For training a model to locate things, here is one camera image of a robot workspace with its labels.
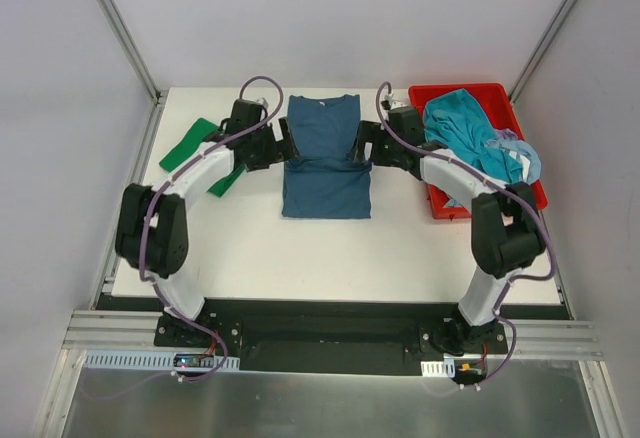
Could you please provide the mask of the dark blue t-shirt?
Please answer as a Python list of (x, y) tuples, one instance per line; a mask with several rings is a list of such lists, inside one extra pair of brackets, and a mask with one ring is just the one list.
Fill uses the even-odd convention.
[(299, 156), (284, 164), (282, 216), (369, 219), (372, 166), (349, 156), (361, 121), (360, 96), (292, 96), (287, 118)]

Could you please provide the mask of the green t-shirt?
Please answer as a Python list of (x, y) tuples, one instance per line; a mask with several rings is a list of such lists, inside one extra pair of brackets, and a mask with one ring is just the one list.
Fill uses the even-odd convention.
[[(219, 129), (215, 123), (200, 117), (185, 133), (183, 138), (159, 161), (159, 166), (166, 172), (172, 172), (185, 162), (203, 140)], [(246, 171), (244, 165), (234, 169), (230, 174), (215, 182), (208, 193), (221, 198)]]

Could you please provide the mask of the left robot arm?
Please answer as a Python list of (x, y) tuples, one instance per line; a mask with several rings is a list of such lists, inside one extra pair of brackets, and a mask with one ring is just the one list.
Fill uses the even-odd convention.
[(150, 284), (164, 310), (179, 318), (176, 333), (188, 346), (204, 345), (210, 321), (201, 316), (205, 298), (182, 270), (189, 252), (187, 214), (220, 180), (236, 170), (264, 170), (299, 156), (288, 119), (261, 102), (237, 99), (231, 116), (207, 135), (188, 158), (153, 185), (128, 185), (122, 196), (115, 252)]

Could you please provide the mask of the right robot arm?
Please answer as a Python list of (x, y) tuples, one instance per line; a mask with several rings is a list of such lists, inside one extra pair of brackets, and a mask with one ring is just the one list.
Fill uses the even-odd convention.
[(514, 277), (546, 249), (532, 189), (499, 184), (444, 144), (427, 141), (411, 106), (388, 111), (378, 123), (362, 121), (349, 153), (356, 162), (399, 168), (447, 192), (471, 214), (476, 269), (451, 318), (430, 333), (436, 350), (453, 356), (473, 352), (495, 332)]

